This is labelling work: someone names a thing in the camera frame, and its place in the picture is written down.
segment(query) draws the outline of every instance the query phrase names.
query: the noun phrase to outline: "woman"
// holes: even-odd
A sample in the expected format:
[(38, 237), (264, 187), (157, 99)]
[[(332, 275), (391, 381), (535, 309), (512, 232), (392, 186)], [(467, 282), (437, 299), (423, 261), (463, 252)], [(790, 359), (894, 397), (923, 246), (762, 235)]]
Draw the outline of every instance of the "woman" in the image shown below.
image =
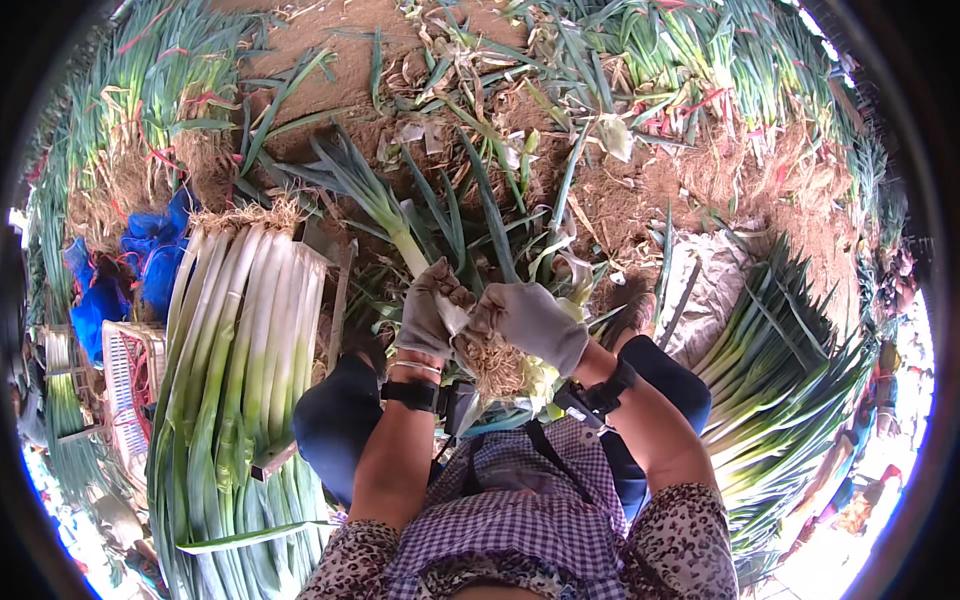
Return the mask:
[(445, 260), (407, 295), (383, 411), (372, 351), (345, 354), (297, 407), (300, 452), (349, 511), (300, 599), (736, 598), (698, 437), (709, 394), (639, 335), (650, 295), (610, 352), (541, 286), (490, 285), (469, 329), (499, 332), (597, 397), (614, 390), (606, 419), (619, 435), (533, 421), (462, 440), (432, 468), (434, 416), (399, 391), (438, 385), (452, 355), (438, 295), (472, 305)]

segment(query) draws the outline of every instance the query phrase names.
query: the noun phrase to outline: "bracelet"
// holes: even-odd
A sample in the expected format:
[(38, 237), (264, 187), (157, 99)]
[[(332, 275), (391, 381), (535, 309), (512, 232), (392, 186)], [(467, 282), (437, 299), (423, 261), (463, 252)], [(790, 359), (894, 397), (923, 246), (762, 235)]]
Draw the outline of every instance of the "bracelet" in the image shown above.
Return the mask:
[(423, 363), (415, 363), (411, 360), (398, 360), (398, 361), (395, 361), (394, 364), (399, 365), (401, 367), (412, 367), (413, 369), (427, 369), (428, 371), (434, 372), (437, 375), (441, 374), (440, 369), (437, 369), (436, 367), (431, 367), (430, 365), (424, 365)]

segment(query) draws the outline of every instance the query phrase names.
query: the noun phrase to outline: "black watch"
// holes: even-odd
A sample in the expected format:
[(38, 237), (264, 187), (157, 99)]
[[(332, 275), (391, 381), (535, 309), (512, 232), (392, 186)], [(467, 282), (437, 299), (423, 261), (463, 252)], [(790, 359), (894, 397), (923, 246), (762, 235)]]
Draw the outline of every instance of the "black watch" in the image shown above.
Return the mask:
[(410, 410), (434, 413), (437, 408), (437, 398), (440, 395), (440, 386), (430, 381), (414, 381), (400, 383), (387, 381), (380, 387), (381, 400), (396, 400)]
[(620, 408), (620, 395), (627, 388), (634, 387), (636, 371), (622, 356), (616, 357), (616, 369), (610, 379), (598, 383), (587, 390), (585, 398), (587, 408), (600, 417), (605, 417), (612, 411)]

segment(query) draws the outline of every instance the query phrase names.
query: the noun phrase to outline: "dirt ground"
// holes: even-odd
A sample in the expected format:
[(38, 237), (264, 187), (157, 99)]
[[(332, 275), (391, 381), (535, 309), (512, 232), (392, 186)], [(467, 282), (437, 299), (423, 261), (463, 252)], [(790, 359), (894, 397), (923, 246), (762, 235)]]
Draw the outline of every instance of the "dirt ground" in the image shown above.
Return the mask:
[[(277, 8), (263, 0), (216, 0), (214, 5), (224, 10)], [(469, 16), (473, 33), (526, 47), (526, 28), (522, 24), (512, 26), (493, 12), (504, 3), (484, 1), (472, 6), (475, 8)], [(417, 32), (404, 20), (393, 0), (322, 0), (316, 4), (297, 0), (279, 9), (286, 15), (299, 14), (290, 21), (288, 29), (270, 31), (269, 45), (274, 52), (252, 60), (244, 67), (242, 77), (270, 76), (294, 66), (305, 49), (328, 46), (338, 55), (330, 64), (335, 83), (329, 82), (319, 69), (311, 73), (280, 107), (274, 126), (321, 110), (351, 107), (350, 113), (339, 118), (373, 164), (381, 133), (391, 135), (396, 118), (390, 116), (389, 111), (387, 116), (378, 116), (373, 110), (372, 42), (347, 34), (371, 34), (375, 27), (380, 27), (384, 40), (380, 93), (389, 99), (393, 92), (412, 91), (402, 76), (405, 62), (409, 79), (417, 81), (427, 73)], [(456, 10), (454, 14), (458, 19), (463, 16)], [(272, 100), (272, 95), (272, 90), (261, 89), (251, 96), (254, 114)], [(536, 204), (552, 205), (570, 151), (566, 134), (553, 133), (556, 129), (553, 122), (522, 86), (494, 97), (492, 110), (502, 114), (502, 125), (511, 132), (529, 133), (536, 128), (543, 134), (537, 152), (539, 158), (532, 165), (533, 193), (526, 202), (528, 209)], [(441, 129), (439, 138), (444, 151), (427, 156), (422, 143), (411, 146), (414, 159), (429, 179), (430, 169), (446, 166), (451, 160), (451, 142), (459, 138), (460, 123), (451, 113), (440, 110), (432, 113), (431, 118)], [(278, 135), (266, 148), (280, 162), (315, 160), (308, 136), (316, 129), (323, 128), (311, 125)], [(574, 250), (595, 261), (590, 250), (595, 242), (603, 252), (612, 253), (628, 276), (641, 276), (652, 282), (659, 268), (656, 262), (659, 249), (650, 241), (646, 228), (652, 219), (664, 221), (668, 202), (672, 203), (675, 226), (695, 232), (702, 231), (704, 223), (715, 228), (708, 218), (711, 209), (734, 226), (761, 219), (766, 226), (767, 240), (772, 242), (786, 230), (794, 248), (803, 249), (804, 254), (811, 257), (814, 295), (825, 295), (839, 282), (828, 316), (841, 332), (844, 324), (854, 329), (858, 314), (852, 261), (856, 232), (847, 215), (832, 202), (842, 196), (849, 177), (840, 164), (821, 161), (813, 167), (809, 161), (798, 161), (801, 147), (797, 133), (787, 131), (778, 135), (778, 152), (768, 157), (763, 168), (757, 167), (754, 156), (747, 152), (742, 135), (735, 136), (741, 140), (738, 144), (721, 132), (699, 135), (697, 149), (637, 149), (630, 163), (603, 156), (599, 147), (588, 144), (593, 168), (587, 168), (583, 162), (578, 166), (572, 191), (574, 202), (583, 209), (589, 227), (578, 220), (579, 238)], [(739, 202), (731, 214), (730, 198), (737, 172)], [(414, 183), (406, 168), (387, 173), (386, 177), (399, 199), (411, 197)], [(504, 201), (504, 220), (509, 223), (516, 217), (516, 209), (509, 209), (512, 200), (504, 190), (502, 179), (495, 191)], [(345, 205), (344, 209), (350, 218), (369, 222), (358, 207)], [(362, 236), (361, 242), (361, 264), (375, 261), (378, 255), (388, 252), (382, 241), (370, 236)], [(592, 300), (593, 314), (601, 314), (610, 307), (613, 287), (609, 279), (598, 287)]]

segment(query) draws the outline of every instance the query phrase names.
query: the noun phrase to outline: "white plastic crate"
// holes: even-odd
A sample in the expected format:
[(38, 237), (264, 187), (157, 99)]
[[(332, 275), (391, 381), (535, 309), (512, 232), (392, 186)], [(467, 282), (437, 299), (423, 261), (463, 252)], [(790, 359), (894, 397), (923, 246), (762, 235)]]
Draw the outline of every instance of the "white plastic crate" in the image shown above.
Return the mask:
[(144, 467), (147, 462), (147, 436), (133, 407), (131, 383), (133, 343), (138, 340), (146, 352), (150, 401), (156, 401), (159, 383), (166, 370), (163, 328), (159, 324), (103, 323), (104, 376), (107, 382), (107, 418), (113, 428), (113, 440), (133, 483), (146, 490)]

